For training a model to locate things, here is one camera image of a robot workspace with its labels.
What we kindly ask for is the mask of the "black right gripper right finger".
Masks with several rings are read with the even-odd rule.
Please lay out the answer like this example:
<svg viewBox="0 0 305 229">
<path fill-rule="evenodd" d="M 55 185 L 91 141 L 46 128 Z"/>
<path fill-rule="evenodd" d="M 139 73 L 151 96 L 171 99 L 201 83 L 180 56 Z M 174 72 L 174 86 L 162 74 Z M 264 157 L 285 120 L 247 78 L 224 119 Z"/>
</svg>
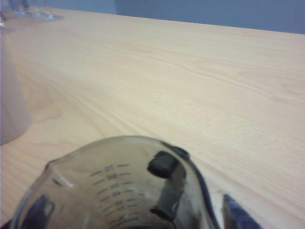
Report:
<svg viewBox="0 0 305 229">
<path fill-rule="evenodd" d="M 223 218 L 225 229 L 260 229 L 261 226 L 230 195 L 224 194 Z"/>
</svg>

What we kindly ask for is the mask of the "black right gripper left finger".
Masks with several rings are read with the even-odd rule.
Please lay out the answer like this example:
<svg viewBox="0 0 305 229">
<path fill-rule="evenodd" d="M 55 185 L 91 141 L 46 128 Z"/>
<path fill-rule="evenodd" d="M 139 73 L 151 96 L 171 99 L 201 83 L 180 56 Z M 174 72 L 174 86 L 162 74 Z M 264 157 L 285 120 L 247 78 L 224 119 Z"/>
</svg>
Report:
<svg viewBox="0 0 305 229">
<path fill-rule="evenodd" d="M 46 195 L 41 195 L 29 207 L 26 207 L 27 198 L 21 201 L 15 216 L 10 222 L 10 229 L 46 229 L 55 204 L 49 201 Z"/>
</svg>

